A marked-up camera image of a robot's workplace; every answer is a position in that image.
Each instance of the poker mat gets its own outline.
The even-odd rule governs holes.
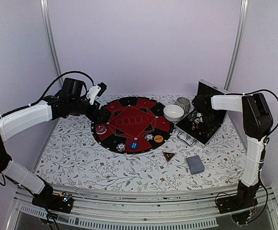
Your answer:
[[[123,154],[137,154],[158,148],[172,134],[174,124],[165,119],[164,105],[145,97],[124,97],[105,108],[108,120],[91,123],[95,140],[104,148]]]

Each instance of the floral tablecloth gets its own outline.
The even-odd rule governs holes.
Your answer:
[[[105,96],[98,101],[104,105],[121,97]],[[147,97],[170,104],[179,96]],[[85,116],[69,116],[57,123],[35,173],[58,185],[133,192],[206,189],[238,182],[246,151],[229,117],[204,149],[187,147],[177,134],[174,129],[171,138],[153,151],[124,155],[99,145]],[[176,155],[167,162],[163,151]],[[194,155],[199,155],[205,166],[197,175],[191,175],[185,161]]]

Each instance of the small object in case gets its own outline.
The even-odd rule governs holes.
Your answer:
[[[189,165],[191,174],[199,174],[205,170],[205,166],[202,164],[201,159],[198,155],[186,158]]]

